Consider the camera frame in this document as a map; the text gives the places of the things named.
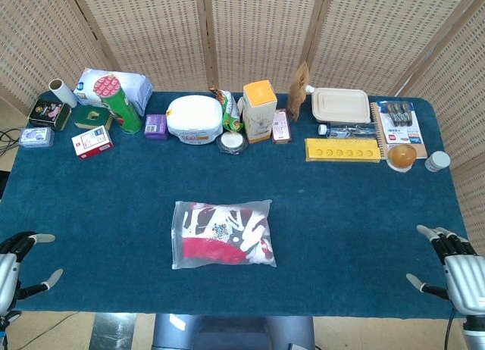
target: pringles can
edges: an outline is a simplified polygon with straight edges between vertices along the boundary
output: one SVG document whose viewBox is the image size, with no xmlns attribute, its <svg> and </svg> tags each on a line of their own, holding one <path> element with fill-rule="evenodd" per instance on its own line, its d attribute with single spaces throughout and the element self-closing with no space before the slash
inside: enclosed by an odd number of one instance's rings
<svg viewBox="0 0 485 350">
<path fill-rule="evenodd" d="M 121 129 L 125 133 L 136 133 L 142 127 L 135 108 L 128 101 L 120 80 L 113 75 L 100 77 L 94 84 L 94 93 L 99 96 L 104 105 L 117 118 Z"/>
</svg>

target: red and white box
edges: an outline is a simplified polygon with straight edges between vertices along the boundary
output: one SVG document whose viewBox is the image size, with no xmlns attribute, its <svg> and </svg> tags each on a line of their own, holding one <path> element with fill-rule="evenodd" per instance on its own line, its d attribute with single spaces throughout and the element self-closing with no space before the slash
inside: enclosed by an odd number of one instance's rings
<svg viewBox="0 0 485 350">
<path fill-rule="evenodd" d="M 113 147 L 113 142 L 103 125 L 78 136 L 73 136 L 72 140 L 76 155 L 81 159 L 92 157 Z"/>
</svg>

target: electrical cable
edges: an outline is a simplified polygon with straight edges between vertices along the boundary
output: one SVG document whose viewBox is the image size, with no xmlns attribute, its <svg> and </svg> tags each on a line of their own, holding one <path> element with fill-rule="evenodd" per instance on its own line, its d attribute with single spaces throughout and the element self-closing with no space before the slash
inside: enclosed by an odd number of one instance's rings
<svg viewBox="0 0 485 350">
<path fill-rule="evenodd" d="M 0 143 L 6 143 L 0 145 L 0 157 L 2 157 L 7 151 L 18 146 L 20 137 L 14 138 L 11 132 L 20 132 L 21 128 L 7 128 L 0 130 Z"/>
<path fill-rule="evenodd" d="M 453 308 L 452 313 L 449 315 L 448 326 L 446 327 L 445 350 L 448 350 L 449 332 L 452 329 L 452 322 L 453 322 L 453 318 L 455 318 L 455 314 L 456 314 L 456 310 L 455 308 Z"/>
<path fill-rule="evenodd" d="M 28 345 L 30 345 L 32 342 L 36 341 L 39 337 L 42 337 L 44 336 L 46 333 L 48 333 L 49 331 L 53 330 L 54 328 L 56 328 L 57 326 L 59 326 L 61 323 L 63 323 L 64 321 L 66 321 L 69 317 L 73 317 L 74 315 L 76 314 L 79 314 L 79 311 L 78 312 L 74 312 L 73 314 L 69 314 L 67 315 L 66 317 L 64 317 L 62 320 L 60 320 L 59 322 L 57 322 L 54 326 L 52 326 L 51 328 L 47 329 L 46 331 L 44 331 L 43 333 L 40 333 L 39 335 L 37 335 L 36 337 L 34 337 L 33 339 L 31 339 L 27 344 L 25 344 L 24 346 L 18 348 L 17 350 L 22 350 L 24 348 L 26 348 Z"/>
</svg>

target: yellow plastic tray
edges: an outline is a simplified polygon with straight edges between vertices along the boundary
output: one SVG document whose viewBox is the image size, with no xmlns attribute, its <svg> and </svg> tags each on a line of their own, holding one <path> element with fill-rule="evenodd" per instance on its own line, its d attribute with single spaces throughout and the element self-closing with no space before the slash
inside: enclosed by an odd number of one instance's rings
<svg viewBox="0 0 485 350">
<path fill-rule="evenodd" d="M 375 139 L 305 140 L 306 161 L 380 162 Z"/>
</svg>

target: clear plastic bag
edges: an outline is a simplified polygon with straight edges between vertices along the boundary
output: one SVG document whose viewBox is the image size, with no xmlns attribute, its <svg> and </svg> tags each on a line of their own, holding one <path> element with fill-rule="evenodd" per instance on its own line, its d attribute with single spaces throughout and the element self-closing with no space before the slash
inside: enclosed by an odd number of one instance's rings
<svg viewBox="0 0 485 350">
<path fill-rule="evenodd" d="M 276 267 L 268 226 L 270 203 L 176 202 L 171 232 L 172 269 L 213 263 Z"/>
</svg>

